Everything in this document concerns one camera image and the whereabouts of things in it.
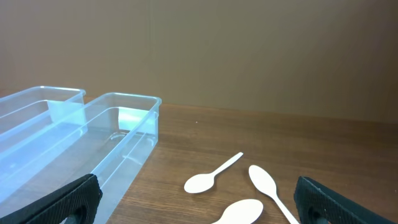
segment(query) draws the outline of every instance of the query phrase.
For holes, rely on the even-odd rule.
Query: plastic spoon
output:
[[[251,224],[260,217],[263,208],[259,200],[240,200],[228,206],[221,218],[212,224]]]
[[[236,154],[234,157],[230,158],[212,173],[198,174],[189,178],[189,180],[187,180],[184,185],[185,191],[191,194],[197,194],[210,189],[214,185],[215,176],[223,170],[227,169],[230,165],[234,164],[234,162],[236,162],[242,155],[242,152]]]
[[[256,186],[261,193],[270,196],[270,198],[275,201],[290,223],[299,224],[286,208],[286,206],[279,200],[279,197],[276,193],[275,181],[264,169],[255,165],[251,165],[249,167],[249,175],[254,186]]]

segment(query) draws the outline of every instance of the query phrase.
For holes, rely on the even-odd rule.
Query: translucent storage box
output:
[[[0,164],[7,174],[0,177],[0,217],[92,173],[103,191],[95,223],[105,223],[157,143],[160,104],[156,97],[108,93],[16,149],[19,156],[8,157],[20,158],[17,169]]]
[[[37,86],[0,98],[0,163],[4,152],[82,108],[84,95],[84,90]]]

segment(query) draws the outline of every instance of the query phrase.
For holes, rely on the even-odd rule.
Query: spoon handle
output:
[[[296,220],[296,218],[294,218],[294,216],[291,214],[291,212],[286,208],[286,206],[280,201],[278,196],[274,197],[274,201],[279,206],[279,208],[282,211],[282,213],[286,216],[286,218],[290,222],[290,224],[300,224]]]
[[[219,168],[217,168],[217,170],[214,170],[212,172],[212,174],[217,175],[221,171],[227,169],[230,165],[234,164],[234,162],[236,162],[242,155],[243,155],[243,153],[240,152],[240,153],[236,154],[235,156],[233,156],[232,158],[228,159],[228,161],[226,161],[223,165],[221,165]]]

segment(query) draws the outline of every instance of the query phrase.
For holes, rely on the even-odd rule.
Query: wall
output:
[[[3,0],[0,88],[398,121],[395,0]]]

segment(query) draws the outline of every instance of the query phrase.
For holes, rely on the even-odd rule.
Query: wooden table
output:
[[[208,192],[183,185],[237,152],[243,157]],[[248,175],[256,164],[277,182],[280,199],[298,218],[299,176],[311,177],[398,222],[398,125],[163,104],[159,142],[109,223],[213,223],[233,202],[256,198],[256,223],[287,223]]]

